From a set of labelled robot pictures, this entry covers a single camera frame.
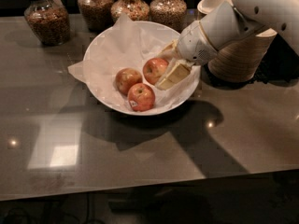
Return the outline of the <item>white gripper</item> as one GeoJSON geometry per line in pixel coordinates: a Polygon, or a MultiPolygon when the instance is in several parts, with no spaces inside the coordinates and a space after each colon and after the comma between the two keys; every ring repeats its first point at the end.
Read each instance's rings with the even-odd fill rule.
{"type": "Polygon", "coordinates": [[[206,36],[202,23],[194,21],[182,31],[178,41],[172,40],[157,55],[158,58],[173,60],[155,83],[155,87],[161,91],[171,89],[191,73],[194,63],[205,65],[217,54],[217,50],[206,36]],[[182,59],[173,59],[178,54],[182,59]]]}

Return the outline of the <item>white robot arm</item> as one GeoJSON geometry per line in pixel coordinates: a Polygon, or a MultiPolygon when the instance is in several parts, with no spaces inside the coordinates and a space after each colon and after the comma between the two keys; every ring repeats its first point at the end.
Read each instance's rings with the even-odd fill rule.
{"type": "Polygon", "coordinates": [[[163,49],[160,55],[168,58],[170,64],[155,87],[161,91],[171,89],[190,74],[193,65],[206,64],[231,43],[269,28],[299,54],[299,0],[222,2],[163,49]]]}

